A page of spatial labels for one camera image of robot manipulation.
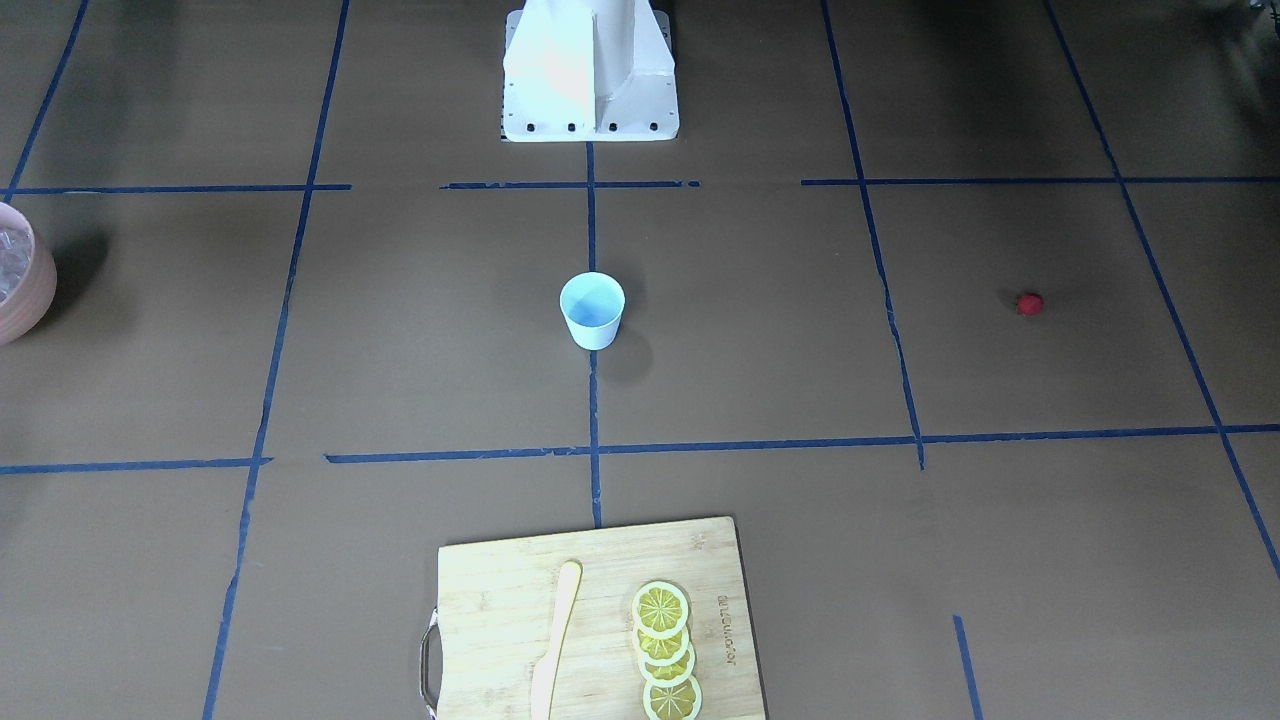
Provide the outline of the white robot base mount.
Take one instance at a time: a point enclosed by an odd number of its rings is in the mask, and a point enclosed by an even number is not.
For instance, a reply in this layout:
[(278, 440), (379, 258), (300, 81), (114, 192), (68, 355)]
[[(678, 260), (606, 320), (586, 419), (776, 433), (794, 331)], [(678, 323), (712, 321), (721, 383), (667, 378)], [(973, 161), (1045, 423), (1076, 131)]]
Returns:
[(669, 12), (658, 1), (526, 1), (506, 17), (500, 137), (660, 142), (680, 132)]

